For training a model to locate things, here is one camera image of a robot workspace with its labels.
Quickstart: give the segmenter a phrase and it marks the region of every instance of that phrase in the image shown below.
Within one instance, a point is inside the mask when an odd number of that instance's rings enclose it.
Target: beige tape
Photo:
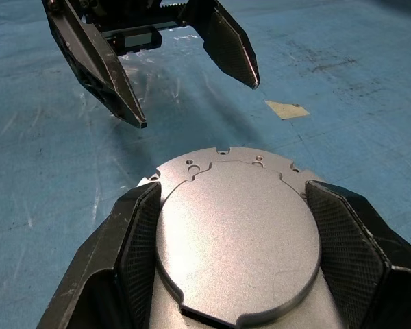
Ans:
[[[265,101],[265,103],[268,104],[282,120],[310,115],[310,113],[299,104],[282,104],[275,101]]]

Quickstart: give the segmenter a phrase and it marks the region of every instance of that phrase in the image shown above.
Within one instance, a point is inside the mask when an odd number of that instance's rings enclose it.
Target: aluminum part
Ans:
[[[181,312],[230,328],[345,328],[319,269],[306,180],[321,179],[243,147],[185,154],[143,178],[162,184],[163,204],[150,328],[211,328]]]

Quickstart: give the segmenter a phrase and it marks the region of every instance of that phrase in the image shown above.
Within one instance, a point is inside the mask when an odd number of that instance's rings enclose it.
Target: mounting hole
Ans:
[[[151,181],[157,180],[158,178],[160,178],[160,176],[161,176],[161,173],[157,170],[157,172],[154,173],[154,174],[149,178],[149,180],[151,180]]]
[[[190,166],[188,170],[189,170],[189,174],[196,175],[199,172],[200,168],[198,166],[193,165],[193,166]]]

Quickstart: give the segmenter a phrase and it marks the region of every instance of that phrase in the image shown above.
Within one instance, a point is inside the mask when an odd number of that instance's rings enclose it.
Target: carbon fiber finger pad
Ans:
[[[204,49],[224,73],[256,88],[259,84],[256,56],[254,53],[247,53],[247,48],[251,46],[245,48],[242,40],[248,42],[248,37],[245,35],[241,39],[241,35],[223,16],[216,12],[212,14],[207,36],[204,38]]]
[[[313,185],[306,195],[319,228],[324,276],[350,328],[361,328],[384,274],[382,262],[340,198]]]
[[[119,264],[119,276],[135,328],[147,328],[155,273],[155,232],[160,198],[146,196],[138,209]]]
[[[411,329],[411,245],[345,188],[306,182],[321,268],[351,329]]]

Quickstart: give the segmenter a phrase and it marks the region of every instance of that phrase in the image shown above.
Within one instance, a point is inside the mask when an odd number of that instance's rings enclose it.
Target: blue mat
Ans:
[[[368,197],[411,242],[411,8],[396,0],[223,1],[261,85],[224,75],[190,29],[122,57],[149,126],[77,82],[40,0],[0,0],[0,328],[34,328],[76,249],[159,164],[230,145],[293,158]],[[310,115],[281,120],[265,101]]]

